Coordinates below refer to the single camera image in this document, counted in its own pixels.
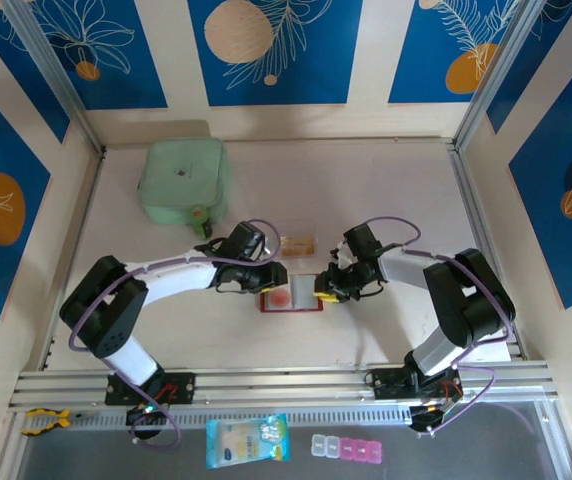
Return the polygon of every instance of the plastic bag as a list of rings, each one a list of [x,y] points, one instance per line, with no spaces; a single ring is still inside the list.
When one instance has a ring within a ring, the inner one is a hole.
[[[206,466],[227,467],[271,458],[290,460],[286,415],[248,420],[210,420],[206,425]]]

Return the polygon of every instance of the purple cable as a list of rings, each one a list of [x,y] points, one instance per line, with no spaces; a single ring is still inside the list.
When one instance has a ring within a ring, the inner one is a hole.
[[[146,448],[159,449],[159,450],[167,450],[167,449],[171,449],[171,448],[174,448],[177,445],[179,445],[179,442],[182,438],[182,429],[179,426],[179,423],[177,423],[177,420],[175,420],[175,418],[171,415],[170,411],[168,409],[162,407],[157,400],[155,400],[152,396],[148,395],[144,390],[139,388],[139,386],[137,386],[133,382],[131,382],[130,379],[126,375],[124,375],[122,372],[117,370],[113,366],[113,364],[110,363],[108,360],[102,360],[102,361],[110,370],[113,370],[115,372],[115,375],[117,375],[121,379],[122,382],[124,382],[126,385],[128,385],[130,388],[132,388],[137,394],[139,394],[139,396],[141,396],[149,404],[152,404],[157,410],[159,410],[168,419],[168,421],[171,423],[171,425],[175,429],[175,440],[173,440],[171,443],[167,443],[167,444],[163,444],[163,445],[153,445],[153,444],[147,443],[147,442],[137,442],[137,443],[143,445]],[[133,425],[131,425],[130,436],[133,439],[137,438],[135,436],[135,427],[137,425],[139,425],[140,423],[142,423],[143,419],[145,419],[145,418],[146,417],[141,416],[140,418],[135,420],[135,422],[133,422]]]
[[[440,260],[443,262],[448,262],[450,264],[452,264],[455,268],[457,268],[459,271],[461,271],[464,275],[466,275],[466,277],[468,277],[468,279],[473,282],[473,285],[475,285],[475,287],[477,287],[477,289],[482,292],[482,294],[486,297],[486,299],[489,301],[489,303],[493,306],[493,308],[495,309],[495,311],[497,312],[497,314],[499,315],[500,320],[502,321],[502,324],[504,325],[504,327],[506,328],[506,333],[504,335],[502,335],[501,337],[498,338],[492,338],[490,340],[483,340],[483,341],[479,341],[476,343],[473,343],[470,347],[468,347],[466,350],[464,350],[462,352],[461,355],[459,355],[457,358],[455,358],[455,360],[453,360],[451,362],[451,366],[453,368],[459,368],[460,370],[471,370],[471,371],[483,371],[483,372],[488,372],[492,375],[490,382],[488,382],[488,385],[481,391],[479,392],[479,394],[473,398],[470,402],[468,402],[459,412],[457,412],[455,415],[453,415],[451,418],[449,418],[448,420],[446,420],[444,423],[442,423],[441,425],[435,427],[431,432],[429,433],[424,433],[424,434],[420,434],[420,435],[434,435],[435,433],[437,433],[439,430],[441,430],[442,428],[446,427],[446,425],[450,424],[452,421],[454,421],[455,419],[459,418],[464,412],[468,411],[468,409],[470,407],[472,407],[475,403],[477,403],[479,401],[479,399],[484,396],[488,390],[490,390],[492,388],[493,385],[495,385],[495,381],[497,378],[497,373],[495,372],[495,370],[493,370],[492,368],[488,368],[488,367],[472,367],[472,366],[459,366],[459,362],[461,362],[466,356],[468,356],[470,354],[470,352],[472,352],[475,348],[482,346],[482,345],[490,345],[492,343],[501,343],[504,342],[508,339],[509,336],[509,332],[511,331],[511,325],[510,325],[510,320],[508,318],[508,315],[506,314],[506,312],[504,311],[504,309],[501,307],[501,305],[499,304],[499,302],[497,301],[497,299],[493,296],[493,294],[490,292],[490,290],[488,290],[488,288],[486,287],[486,285],[483,284],[483,282],[477,278],[477,276],[471,272],[465,265],[463,265],[461,262],[459,262],[458,260],[451,258],[451,257],[447,257],[445,255],[435,255],[429,252],[425,252],[422,250],[408,250],[406,247],[408,247],[409,245],[415,243],[417,240],[420,239],[421,235],[422,235],[422,231],[421,229],[415,225],[413,222],[411,222],[410,220],[406,220],[405,218],[401,218],[401,217],[393,217],[393,216],[382,216],[382,217],[375,217],[375,218],[371,218],[370,220],[366,220],[363,225],[366,225],[368,223],[374,222],[374,221],[378,221],[378,220],[394,220],[394,221],[398,221],[401,223],[404,223],[410,227],[412,227],[415,232],[416,235],[415,237],[411,238],[410,240],[404,242],[402,244],[402,251],[405,254],[408,255],[415,255],[418,257],[425,257],[425,258],[434,258],[436,260]]]
[[[410,220],[406,220],[405,218],[402,218],[402,217],[393,217],[391,215],[382,215],[381,217],[370,218],[370,219],[366,220],[364,223],[362,223],[362,225],[368,225],[369,223],[378,222],[380,220],[393,220],[395,222],[404,223],[404,224],[408,225],[409,227],[411,227],[413,230],[415,230],[415,236],[413,238],[411,238],[410,240],[408,240],[407,242],[402,244],[402,246],[404,246],[404,247],[407,247],[411,243],[415,243],[422,236],[422,231],[417,225],[415,225]]]
[[[129,278],[136,277],[136,276],[141,275],[142,273],[146,273],[146,272],[151,272],[151,271],[160,270],[163,268],[175,267],[178,265],[190,264],[190,263],[213,263],[213,262],[217,262],[217,263],[227,263],[230,265],[258,267],[258,266],[266,265],[267,263],[272,262],[279,255],[279,253],[281,251],[281,237],[279,236],[279,232],[277,231],[277,228],[275,228],[275,226],[272,223],[270,223],[266,220],[259,219],[259,218],[254,218],[252,220],[248,220],[248,222],[249,223],[260,223],[262,225],[266,225],[268,228],[270,228],[273,231],[273,233],[275,234],[275,237],[277,238],[277,248],[275,249],[275,251],[271,255],[269,255],[268,257],[266,257],[263,260],[259,260],[256,262],[245,262],[242,260],[233,260],[230,258],[220,258],[220,257],[195,257],[195,258],[182,257],[182,258],[174,258],[174,259],[170,259],[170,260],[163,260],[163,261],[157,262],[157,263],[151,263],[151,264],[146,265],[144,267],[139,267],[139,268],[133,270],[132,272],[127,272],[124,275],[122,275],[121,277],[119,277],[117,280],[112,282],[108,287],[106,287],[102,291],[102,293],[100,293],[97,296],[97,298],[95,298],[95,300],[93,300],[93,302],[89,305],[89,307],[84,311],[82,316],[79,317],[79,320],[77,321],[75,326],[72,328],[70,336],[68,337],[68,347],[75,352],[87,352],[88,351],[88,348],[78,347],[77,345],[75,345],[75,338],[77,338],[77,336],[79,335],[79,332],[82,330],[82,328],[84,328],[84,325],[86,324],[86,322],[88,321],[88,319],[90,318],[92,313],[104,301],[104,299],[107,296],[109,296],[111,293],[113,293],[113,291],[119,285],[121,285],[123,282],[125,282]],[[130,379],[126,375],[124,375],[122,372],[115,369],[115,367],[109,361],[104,360],[104,359],[102,359],[102,361],[106,364],[106,366],[108,366],[108,368],[110,370],[114,371],[115,374],[126,385],[128,385],[135,392],[137,392],[137,394],[139,394],[148,403],[152,404],[155,408],[157,408],[168,419],[168,421],[173,425],[173,427],[175,429],[175,433],[177,434],[175,440],[172,443],[167,444],[167,445],[152,445],[152,444],[148,444],[145,442],[142,442],[141,444],[145,445],[146,447],[156,448],[156,449],[167,449],[167,448],[173,448],[173,447],[177,446],[179,444],[179,441],[181,438],[181,429],[179,427],[179,424],[175,421],[175,419],[171,415],[171,413],[166,408],[163,408],[154,398],[152,398],[150,395],[148,395],[146,392],[144,392],[141,388],[139,388],[139,386],[137,386],[133,382],[131,382]],[[137,422],[135,422],[135,424],[131,427],[131,430],[130,430],[131,436],[133,438],[136,438],[135,437],[136,425],[137,425]]]
[[[493,370],[492,368],[488,368],[488,367],[470,367],[470,366],[460,366],[457,367],[459,370],[469,370],[469,371],[478,371],[478,372],[486,372],[486,373],[490,373],[491,379],[490,382],[488,382],[488,385],[486,385],[483,390],[481,392],[479,392],[479,394],[477,394],[477,396],[475,398],[473,398],[470,402],[468,402],[466,405],[464,405],[462,407],[462,409],[457,412],[456,414],[454,414],[452,417],[450,417],[448,420],[446,420],[444,423],[442,423],[441,425],[438,425],[437,427],[433,428],[433,430],[431,432],[427,432],[427,433],[423,433],[420,435],[434,435],[437,432],[439,432],[442,428],[445,428],[448,424],[450,424],[451,422],[455,421],[456,419],[458,419],[459,417],[461,417],[464,413],[466,413],[470,407],[472,407],[473,405],[475,405],[475,403],[477,403],[479,401],[479,399],[484,396],[488,390],[490,390],[493,385],[495,385],[495,381],[497,380],[497,373],[495,372],[495,370]]]
[[[508,405],[506,403],[497,403],[496,404],[498,407],[503,408],[504,410],[508,410],[509,412],[511,412],[513,415],[515,415],[517,418],[520,419],[520,421],[524,424],[524,426],[526,427],[526,429],[528,430],[528,433],[530,433],[531,435],[535,435],[535,428],[533,427],[533,425],[528,421],[528,419],[526,418],[526,416],[520,412],[519,410],[517,410],[515,407]]]

